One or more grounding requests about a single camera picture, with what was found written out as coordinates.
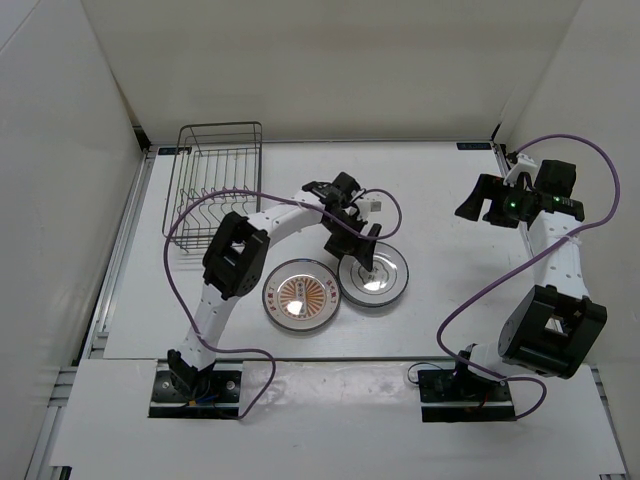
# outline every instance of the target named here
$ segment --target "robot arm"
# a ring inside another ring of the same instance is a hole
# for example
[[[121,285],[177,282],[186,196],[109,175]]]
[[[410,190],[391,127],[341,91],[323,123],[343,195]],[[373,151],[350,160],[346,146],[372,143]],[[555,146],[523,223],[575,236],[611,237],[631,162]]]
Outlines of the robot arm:
[[[532,190],[525,189],[525,180]],[[527,156],[519,155],[505,179],[481,175],[456,215],[477,220],[483,200],[492,200],[484,219],[508,228],[525,222],[533,257],[582,224],[582,203],[569,198],[575,180],[574,165],[544,160],[538,168]],[[589,298],[577,240],[566,242],[533,268],[535,285],[505,323],[499,340],[471,345],[461,354],[504,376],[534,372],[570,378],[604,327],[606,308]],[[496,380],[472,366],[458,367],[472,377]]]
[[[206,348],[201,339],[213,348],[218,347],[238,300],[260,280],[268,249],[289,235],[321,223],[331,232],[326,250],[337,258],[352,255],[365,268],[372,269],[376,242],[353,235],[321,212],[321,209],[328,211],[360,232],[368,214],[380,210],[380,202],[356,198],[359,191],[358,183],[341,173],[331,184],[305,185],[291,197],[297,205],[280,204],[248,217],[236,212],[224,217],[203,258],[204,285],[194,317],[200,334],[189,329],[183,343],[167,355],[176,389],[193,396],[216,360],[216,353]],[[302,207],[302,204],[316,209]],[[380,229],[379,224],[374,224],[368,236],[378,236]]]

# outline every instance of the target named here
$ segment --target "black sticker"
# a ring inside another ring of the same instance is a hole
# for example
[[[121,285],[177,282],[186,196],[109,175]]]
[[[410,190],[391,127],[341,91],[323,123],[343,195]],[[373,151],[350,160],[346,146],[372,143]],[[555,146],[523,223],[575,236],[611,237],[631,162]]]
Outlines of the black sticker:
[[[456,143],[458,150],[491,150],[489,142],[458,142]]]
[[[178,153],[187,152],[187,155],[191,153],[191,147],[180,147]],[[176,147],[163,147],[158,149],[158,155],[175,155]]]

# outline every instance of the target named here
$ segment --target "white enclosure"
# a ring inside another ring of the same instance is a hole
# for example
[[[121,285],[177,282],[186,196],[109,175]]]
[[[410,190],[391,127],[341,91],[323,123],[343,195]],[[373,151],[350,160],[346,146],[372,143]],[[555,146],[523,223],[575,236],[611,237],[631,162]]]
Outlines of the white enclosure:
[[[256,119],[268,138],[510,129],[579,0],[84,0],[153,141]]]
[[[0,2],[0,472],[76,357],[140,152],[79,0]]]

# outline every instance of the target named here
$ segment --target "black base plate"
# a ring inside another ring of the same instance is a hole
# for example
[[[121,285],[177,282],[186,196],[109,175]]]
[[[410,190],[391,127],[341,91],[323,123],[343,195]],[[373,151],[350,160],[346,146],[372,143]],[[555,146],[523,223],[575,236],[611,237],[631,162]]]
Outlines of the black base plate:
[[[489,390],[484,403],[470,401],[454,390],[442,390],[441,386],[452,374],[453,370],[418,371],[423,422],[503,422],[514,419],[515,410],[508,384],[496,384]]]
[[[208,392],[203,392],[199,398],[204,399],[216,395],[213,401],[188,405],[184,398],[171,385],[170,372],[160,370],[156,372],[153,382],[153,393],[149,405],[149,418],[200,418],[228,420],[228,417],[238,415],[238,401],[240,399],[240,385],[242,372],[238,370],[213,370]]]

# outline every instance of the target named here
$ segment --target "white wall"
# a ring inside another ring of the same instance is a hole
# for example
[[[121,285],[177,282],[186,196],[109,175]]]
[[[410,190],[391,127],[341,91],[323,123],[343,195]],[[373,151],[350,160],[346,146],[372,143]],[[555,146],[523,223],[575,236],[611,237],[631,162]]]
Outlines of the white wall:
[[[613,419],[632,475],[640,477],[640,2],[585,0],[538,91],[509,139],[553,132],[587,136],[613,157],[621,175],[617,218],[583,235],[585,280],[609,320],[590,359],[601,370]],[[586,147],[554,140],[533,147],[538,158],[578,165],[575,198],[587,220],[612,199],[608,170]]]
[[[259,120],[269,138],[509,130],[580,0],[83,0],[152,141]]]
[[[3,479],[78,350],[140,158],[79,0],[35,4],[0,2]]]

